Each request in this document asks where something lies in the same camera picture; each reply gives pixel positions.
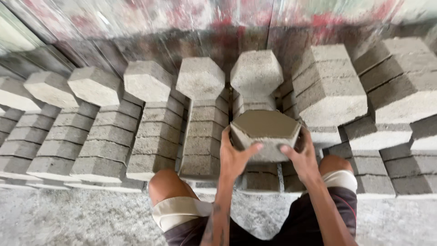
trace gray floor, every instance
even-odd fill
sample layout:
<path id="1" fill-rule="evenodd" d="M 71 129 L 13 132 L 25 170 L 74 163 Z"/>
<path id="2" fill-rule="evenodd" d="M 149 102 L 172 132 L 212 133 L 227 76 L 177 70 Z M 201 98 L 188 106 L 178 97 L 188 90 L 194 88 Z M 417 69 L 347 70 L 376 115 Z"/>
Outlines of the gray floor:
<path id="1" fill-rule="evenodd" d="M 293 200 L 234 192 L 231 216 L 268 239 L 281 227 Z M 146 191 L 2 190 L 0 245 L 165 245 L 151 213 Z M 357 220 L 360 245 L 437 244 L 437 201 L 359 201 Z"/>

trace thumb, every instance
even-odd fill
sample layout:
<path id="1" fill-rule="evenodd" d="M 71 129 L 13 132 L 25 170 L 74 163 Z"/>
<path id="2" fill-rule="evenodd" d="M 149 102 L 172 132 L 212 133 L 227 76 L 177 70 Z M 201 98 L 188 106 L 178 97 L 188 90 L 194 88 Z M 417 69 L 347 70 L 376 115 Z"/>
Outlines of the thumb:
<path id="1" fill-rule="evenodd" d="M 297 157 L 297 155 L 299 154 L 298 152 L 296 152 L 296 150 L 294 150 L 292 147 L 288 146 L 288 145 L 282 145 L 281 146 L 281 152 L 288 157 L 288 159 L 292 160 L 294 158 Z"/>
<path id="2" fill-rule="evenodd" d="M 245 151 L 243 151 L 243 154 L 247 160 L 249 160 L 254 154 L 258 153 L 264 145 L 262 143 L 254 143 L 249 146 Z"/>

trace forearm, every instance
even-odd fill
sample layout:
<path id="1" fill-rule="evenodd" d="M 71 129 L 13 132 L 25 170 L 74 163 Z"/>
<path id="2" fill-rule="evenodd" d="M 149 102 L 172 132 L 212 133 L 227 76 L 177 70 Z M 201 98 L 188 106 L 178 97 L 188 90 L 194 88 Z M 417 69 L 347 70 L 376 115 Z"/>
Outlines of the forearm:
<path id="1" fill-rule="evenodd" d="M 316 213 L 324 245 L 357 245 L 321 177 L 305 183 Z"/>
<path id="2" fill-rule="evenodd" d="M 215 202 L 209 216 L 201 246 L 229 245 L 229 222 L 234 180 L 220 176 Z"/>

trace fingernail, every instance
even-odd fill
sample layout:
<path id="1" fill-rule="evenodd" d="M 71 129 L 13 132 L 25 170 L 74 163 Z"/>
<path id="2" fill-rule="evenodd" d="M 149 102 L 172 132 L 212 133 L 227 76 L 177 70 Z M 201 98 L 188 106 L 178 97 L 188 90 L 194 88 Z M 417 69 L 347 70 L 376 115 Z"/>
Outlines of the fingernail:
<path id="1" fill-rule="evenodd" d="M 281 146 L 281 152 L 282 153 L 285 153 L 285 152 L 287 152 L 288 151 L 288 146 L 287 145 L 282 145 Z"/>

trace left hand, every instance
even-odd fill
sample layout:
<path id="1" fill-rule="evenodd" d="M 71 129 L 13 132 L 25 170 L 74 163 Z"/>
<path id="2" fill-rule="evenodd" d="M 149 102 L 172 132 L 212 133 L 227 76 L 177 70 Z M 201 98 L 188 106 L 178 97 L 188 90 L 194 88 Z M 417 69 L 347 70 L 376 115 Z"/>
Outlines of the left hand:
<path id="1" fill-rule="evenodd" d="M 229 139 L 231 127 L 222 131 L 222 145 L 220 146 L 220 176 L 235 180 L 246 167 L 247 161 L 263 148 L 262 143 L 254 143 L 244 151 L 236 150 Z"/>

